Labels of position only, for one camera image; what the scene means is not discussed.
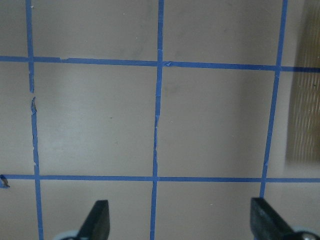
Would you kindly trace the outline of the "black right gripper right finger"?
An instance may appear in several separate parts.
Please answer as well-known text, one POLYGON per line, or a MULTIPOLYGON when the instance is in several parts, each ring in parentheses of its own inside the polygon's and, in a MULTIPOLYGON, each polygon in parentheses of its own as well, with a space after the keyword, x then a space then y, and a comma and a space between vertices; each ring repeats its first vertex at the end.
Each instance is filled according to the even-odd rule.
POLYGON ((260 197, 250 200, 250 230, 256 240, 288 240, 295 234, 271 205, 260 197))

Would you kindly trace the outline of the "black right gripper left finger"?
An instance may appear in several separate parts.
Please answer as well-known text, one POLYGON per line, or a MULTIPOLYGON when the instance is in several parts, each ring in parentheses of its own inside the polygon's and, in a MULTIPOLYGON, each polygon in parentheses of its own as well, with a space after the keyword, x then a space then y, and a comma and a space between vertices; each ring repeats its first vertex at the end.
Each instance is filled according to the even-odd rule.
POLYGON ((107 240, 109 234, 109 202, 108 200, 97 200, 82 224, 77 238, 79 240, 107 240))

